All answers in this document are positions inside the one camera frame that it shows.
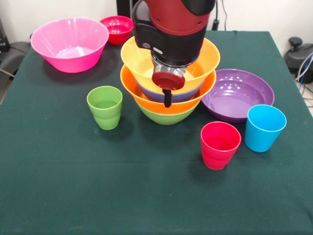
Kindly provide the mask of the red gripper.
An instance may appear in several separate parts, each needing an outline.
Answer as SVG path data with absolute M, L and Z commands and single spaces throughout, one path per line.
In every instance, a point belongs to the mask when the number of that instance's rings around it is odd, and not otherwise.
M 184 76 L 175 75 L 171 72 L 154 72 L 152 75 L 152 81 L 162 88 L 164 93 L 164 106 L 169 108 L 172 105 L 172 93 L 171 90 L 179 90 L 185 84 Z

